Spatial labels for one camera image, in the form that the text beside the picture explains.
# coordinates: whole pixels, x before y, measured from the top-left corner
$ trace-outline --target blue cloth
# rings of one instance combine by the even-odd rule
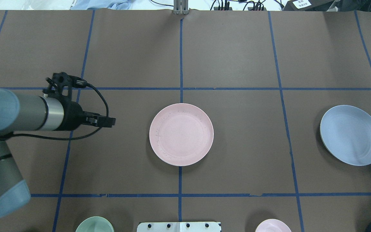
[[[71,9],[128,9],[131,0],[77,0]]]

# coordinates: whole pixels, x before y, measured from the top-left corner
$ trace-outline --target table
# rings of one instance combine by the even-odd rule
[[[117,122],[72,142],[10,139],[32,199],[0,231],[74,231],[90,216],[116,231],[221,221],[253,232],[268,218],[364,231],[371,221],[371,165],[337,160],[318,133],[333,106],[371,115],[371,13],[0,11],[0,88],[41,94],[53,72],[97,86]],[[73,97],[105,113],[93,90]],[[182,168],[148,140],[156,113],[179,102],[214,126],[210,152]]]

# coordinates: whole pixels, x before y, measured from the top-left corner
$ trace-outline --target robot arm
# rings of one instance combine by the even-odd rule
[[[71,131],[80,125],[91,125],[98,127],[94,131],[97,132],[100,128],[115,125],[115,118],[108,115],[108,106],[104,98],[87,81],[67,75],[65,72],[54,73],[52,79],[47,78],[47,81],[49,87],[43,90],[44,97],[16,94],[0,89],[0,218],[27,204],[31,198],[28,186],[5,142],[10,137],[27,134],[14,135],[14,131]],[[99,94],[106,105],[106,116],[83,111],[78,103],[72,101],[72,88],[85,87],[93,88]],[[65,88],[68,88],[67,95],[62,94]]]

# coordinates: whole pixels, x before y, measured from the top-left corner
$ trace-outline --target pink plate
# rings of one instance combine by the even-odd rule
[[[175,166],[197,163],[210,150],[214,129],[199,107],[178,103],[162,109],[150,126],[150,143],[156,155]]]
[[[282,221],[277,219],[264,220],[256,228],[256,232],[291,232],[290,228]]]

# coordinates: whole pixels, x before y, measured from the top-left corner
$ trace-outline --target white sticker with text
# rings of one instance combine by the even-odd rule
[[[309,0],[297,0],[293,2],[294,6],[297,7],[297,9],[305,8],[307,6],[311,6]]]

